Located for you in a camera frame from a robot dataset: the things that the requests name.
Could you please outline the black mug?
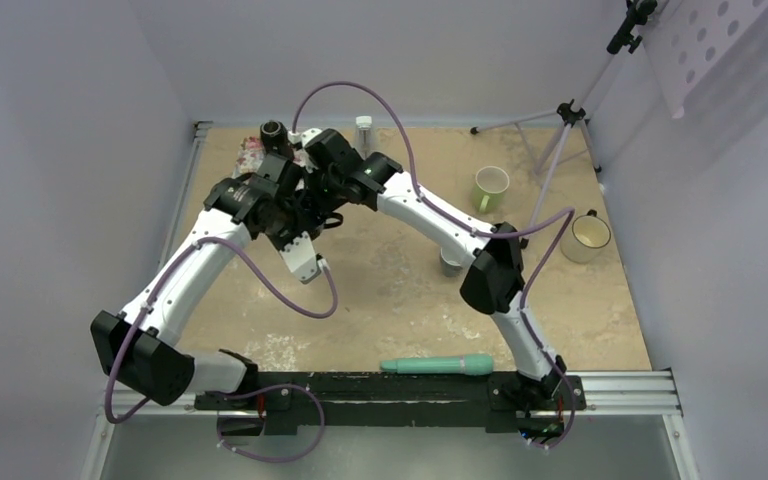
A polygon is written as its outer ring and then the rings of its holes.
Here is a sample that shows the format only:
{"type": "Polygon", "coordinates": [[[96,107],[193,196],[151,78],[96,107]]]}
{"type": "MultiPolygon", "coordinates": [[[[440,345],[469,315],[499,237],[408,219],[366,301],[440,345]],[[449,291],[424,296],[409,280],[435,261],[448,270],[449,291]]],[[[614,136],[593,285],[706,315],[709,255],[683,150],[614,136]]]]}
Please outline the black mug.
{"type": "Polygon", "coordinates": [[[260,126],[260,141],[266,154],[274,154],[288,160],[294,159],[294,150],[288,139],[285,125],[269,120],[260,126]]]}

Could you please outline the grey mug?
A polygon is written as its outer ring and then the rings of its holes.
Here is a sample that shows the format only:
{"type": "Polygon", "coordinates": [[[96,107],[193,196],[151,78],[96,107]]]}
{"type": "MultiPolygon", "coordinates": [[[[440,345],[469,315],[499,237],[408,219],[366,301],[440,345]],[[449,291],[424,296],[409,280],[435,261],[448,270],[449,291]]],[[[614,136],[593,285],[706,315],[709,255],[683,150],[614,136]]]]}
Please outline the grey mug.
{"type": "Polygon", "coordinates": [[[445,277],[454,278],[458,277],[464,271],[463,264],[461,262],[461,254],[454,250],[441,248],[439,252],[439,262],[441,272],[445,277]]]}

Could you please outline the green mug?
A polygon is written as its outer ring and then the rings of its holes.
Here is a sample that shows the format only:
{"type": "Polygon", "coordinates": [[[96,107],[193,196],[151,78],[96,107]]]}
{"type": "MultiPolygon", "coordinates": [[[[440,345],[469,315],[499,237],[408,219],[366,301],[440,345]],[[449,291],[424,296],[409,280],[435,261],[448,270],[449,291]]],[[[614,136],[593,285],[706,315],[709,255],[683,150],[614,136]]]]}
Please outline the green mug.
{"type": "Polygon", "coordinates": [[[509,174],[498,166],[486,166],[474,175],[471,203],[479,214],[498,210],[510,187],[509,174]]]}

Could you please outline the teal cylindrical tool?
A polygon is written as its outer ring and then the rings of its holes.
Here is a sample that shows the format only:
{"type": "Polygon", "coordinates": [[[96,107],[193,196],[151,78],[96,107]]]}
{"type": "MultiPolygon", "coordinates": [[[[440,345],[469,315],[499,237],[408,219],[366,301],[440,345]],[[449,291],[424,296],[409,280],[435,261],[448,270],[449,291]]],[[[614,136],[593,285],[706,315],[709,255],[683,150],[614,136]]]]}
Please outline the teal cylindrical tool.
{"type": "Polygon", "coordinates": [[[486,354],[410,357],[382,360],[379,368],[382,372],[406,375],[482,376],[494,371],[494,360],[486,354]]]}

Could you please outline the cream mug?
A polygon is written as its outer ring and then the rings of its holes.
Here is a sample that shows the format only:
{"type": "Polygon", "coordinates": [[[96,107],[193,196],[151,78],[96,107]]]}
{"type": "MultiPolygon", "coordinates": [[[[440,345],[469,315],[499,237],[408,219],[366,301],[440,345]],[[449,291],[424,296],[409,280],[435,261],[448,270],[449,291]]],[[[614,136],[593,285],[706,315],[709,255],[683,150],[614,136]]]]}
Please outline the cream mug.
{"type": "Polygon", "coordinates": [[[561,252],[566,259],[578,264],[594,260],[613,238],[608,222],[596,209],[576,217],[561,240],[561,252]]]}

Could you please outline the perforated music stand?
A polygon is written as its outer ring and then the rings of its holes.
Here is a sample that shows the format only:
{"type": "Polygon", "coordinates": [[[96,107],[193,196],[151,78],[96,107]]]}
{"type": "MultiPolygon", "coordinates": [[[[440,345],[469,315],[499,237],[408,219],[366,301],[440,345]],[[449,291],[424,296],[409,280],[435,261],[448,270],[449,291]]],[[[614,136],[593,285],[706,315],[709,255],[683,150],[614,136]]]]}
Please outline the perforated music stand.
{"type": "Polygon", "coordinates": [[[593,133],[621,245],[768,235],[768,1],[520,2],[494,46],[593,133]]]}

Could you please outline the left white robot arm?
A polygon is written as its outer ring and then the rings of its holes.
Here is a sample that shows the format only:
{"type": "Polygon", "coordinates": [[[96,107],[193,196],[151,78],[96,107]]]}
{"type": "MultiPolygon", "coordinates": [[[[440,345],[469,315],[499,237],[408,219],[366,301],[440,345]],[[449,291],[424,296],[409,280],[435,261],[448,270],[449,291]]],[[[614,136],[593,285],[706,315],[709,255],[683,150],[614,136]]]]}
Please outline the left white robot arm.
{"type": "Polygon", "coordinates": [[[235,257],[284,305],[315,317],[281,293],[245,254],[252,241],[264,236],[298,281],[309,283],[323,273],[325,262],[312,241],[327,216],[306,190],[312,184],[309,174],[295,161],[268,153],[257,170],[221,180],[157,276],[121,309],[99,312],[90,332],[108,377],[107,404],[116,384],[163,406],[186,393],[205,392],[219,392],[235,409],[255,402],[253,361],[228,350],[185,353],[177,345],[196,306],[235,257]]]}

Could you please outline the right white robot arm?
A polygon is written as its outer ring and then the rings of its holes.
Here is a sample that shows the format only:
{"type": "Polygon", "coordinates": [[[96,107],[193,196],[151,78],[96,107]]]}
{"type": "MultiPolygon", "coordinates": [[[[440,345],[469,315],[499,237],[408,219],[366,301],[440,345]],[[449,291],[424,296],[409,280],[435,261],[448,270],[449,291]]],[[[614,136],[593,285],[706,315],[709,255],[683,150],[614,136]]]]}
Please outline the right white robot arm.
{"type": "Polygon", "coordinates": [[[308,181],[322,199],[351,203],[388,215],[415,229],[465,268],[460,296],[491,317],[511,350],[519,384],[514,391],[544,407],[561,391],[565,370],[543,338],[527,300],[523,257],[512,225],[473,219],[416,182],[392,158],[363,158],[334,129],[292,132],[291,144],[314,168],[308,181]]]}

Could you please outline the white metronome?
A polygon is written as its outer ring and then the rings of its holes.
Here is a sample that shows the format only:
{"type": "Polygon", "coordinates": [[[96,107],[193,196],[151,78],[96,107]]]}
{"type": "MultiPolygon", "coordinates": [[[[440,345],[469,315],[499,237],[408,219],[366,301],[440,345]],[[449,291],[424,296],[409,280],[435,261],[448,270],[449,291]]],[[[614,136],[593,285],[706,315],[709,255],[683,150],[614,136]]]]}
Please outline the white metronome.
{"type": "Polygon", "coordinates": [[[355,119],[354,148],[362,158],[368,157],[374,150],[376,131],[371,116],[358,116],[355,119]]]}

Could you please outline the floral tray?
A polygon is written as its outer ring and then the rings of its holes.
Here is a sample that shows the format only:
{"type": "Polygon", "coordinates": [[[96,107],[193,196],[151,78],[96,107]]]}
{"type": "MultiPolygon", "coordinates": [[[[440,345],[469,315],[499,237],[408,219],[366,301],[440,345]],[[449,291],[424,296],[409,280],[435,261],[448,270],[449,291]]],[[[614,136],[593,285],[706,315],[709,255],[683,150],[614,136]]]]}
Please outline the floral tray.
{"type": "MultiPolygon", "coordinates": [[[[259,137],[245,137],[240,144],[238,158],[231,176],[238,178],[246,173],[255,173],[260,168],[265,155],[266,150],[259,137]]],[[[303,150],[294,151],[293,162],[308,172],[313,171],[309,157],[303,150]]]]}

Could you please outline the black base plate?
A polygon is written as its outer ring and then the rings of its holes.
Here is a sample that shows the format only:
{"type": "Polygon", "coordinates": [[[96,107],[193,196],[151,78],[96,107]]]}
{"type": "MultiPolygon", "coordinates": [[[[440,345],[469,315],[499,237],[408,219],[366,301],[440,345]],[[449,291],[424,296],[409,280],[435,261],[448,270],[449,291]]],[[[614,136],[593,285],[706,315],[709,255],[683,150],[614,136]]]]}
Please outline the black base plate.
{"type": "Polygon", "coordinates": [[[515,371],[482,376],[263,372],[243,391],[254,396],[203,393],[194,406],[222,417],[250,412],[266,435],[325,425],[480,428],[538,440],[558,437],[566,414],[587,408],[580,377],[570,376],[546,394],[515,371]]]}

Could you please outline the aluminium frame rail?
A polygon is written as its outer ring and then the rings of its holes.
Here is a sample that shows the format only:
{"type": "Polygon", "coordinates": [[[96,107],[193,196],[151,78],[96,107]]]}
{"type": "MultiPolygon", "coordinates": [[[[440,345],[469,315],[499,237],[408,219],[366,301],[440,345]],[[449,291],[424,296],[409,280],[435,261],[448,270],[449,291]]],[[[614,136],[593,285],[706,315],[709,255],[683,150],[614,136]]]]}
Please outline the aluminium frame rail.
{"type": "MultiPolygon", "coordinates": [[[[325,220],[324,229],[321,233],[339,225],[341,208],[326,215],[327,218],[325,220]]],[[[330,277],[331,274],[331,269],[328,266],[319,277],[327,278],[330,277]]],[[[530,284],[527,290],[528,296],[533,281],[531,278],[525,277],[524,274],[523,277],[530,284]]],[[[582,412],[577,412],[575,410],[569,411],[565,416],[564,430],[556,438],[538,440],[536,438],[527,438],[522,434],[515,434],[521,437],[527,445],[546,451],[557,447],[561,441],[568,439],[573,425],[582,419],[589,419],[596,416],[659,417],[663,420],[666,426],[668,446],[676,460],[678,474],[681,478],[688,477],[688,457],[683,452],[683,443],[681,440],[682,429],[679,422],[681,407],[677,388],[671,373],[667,371],[573,373],[567,370],[563,358],[560,355],[558,356],[565,367],[563,382],[567,381],[570,376],[578,376],[581,378],[587,403],[586,410],[582,412]]],[[[228,394],[234,399],[243,399],[245,397],[252,398],[254,396],[252,393],[244,392],[205,393],[228,394]]],[[[174,403],[166,406],[190,405],[196,409],[194,401],[199,394],[203,393],[186,393],[174,403]]],[[[232,435],[266,435],[262,431],[261,424],[255,421],[253,414],[250,412],[237,413],[229,417],[222,417],[213,411],[204,412],[211,413],[215,416],[218,444],[220,447],[228,449],[230,452],[236,451],[236,446],[229,443],[229,437],[232,435]]]]}

